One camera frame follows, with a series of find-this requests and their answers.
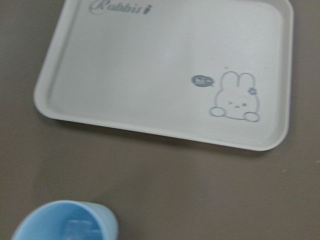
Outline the light blue plastic cup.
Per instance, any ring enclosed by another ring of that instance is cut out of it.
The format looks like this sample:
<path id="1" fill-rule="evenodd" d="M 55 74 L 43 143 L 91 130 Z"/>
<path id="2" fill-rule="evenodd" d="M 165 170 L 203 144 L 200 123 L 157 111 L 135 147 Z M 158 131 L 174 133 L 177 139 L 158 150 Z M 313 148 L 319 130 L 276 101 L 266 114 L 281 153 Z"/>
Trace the light blue plastic cup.
<path id="1" fill-rule="evenodd" d="M 115 214 L 106 206 L 73 200 L 57 200 L 32 211 L 18 225 L 13 240 L 61 240 L 69 220 L 94 223 L 101 231 L 102 240 L 117 240 L 119 224 Z"/>

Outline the clear ice cubes pile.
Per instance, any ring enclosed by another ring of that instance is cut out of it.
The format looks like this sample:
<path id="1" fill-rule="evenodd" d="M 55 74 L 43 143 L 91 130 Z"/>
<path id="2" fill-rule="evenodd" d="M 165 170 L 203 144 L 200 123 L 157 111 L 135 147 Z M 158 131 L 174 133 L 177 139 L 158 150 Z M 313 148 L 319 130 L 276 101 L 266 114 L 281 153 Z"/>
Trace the clear ice cubes pile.
<path id="1" fill-rule="evenodd" d="M 92 221 L 69 220 L 63 229 L 62 240 L 101 240 L 102 233 Z"/>

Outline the cream rabbit serving tray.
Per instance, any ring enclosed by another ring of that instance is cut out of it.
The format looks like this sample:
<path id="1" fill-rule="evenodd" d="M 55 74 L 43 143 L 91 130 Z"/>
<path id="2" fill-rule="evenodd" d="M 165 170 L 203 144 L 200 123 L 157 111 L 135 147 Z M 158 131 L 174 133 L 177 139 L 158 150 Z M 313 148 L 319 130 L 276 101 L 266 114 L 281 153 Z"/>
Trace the cream rabbit serving tray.
<path id="1" fill-rule="evenodd" d="M 267 151 L 290 121 L 288 0 L 67 0 L 33 100 L 46 117 Z"/>

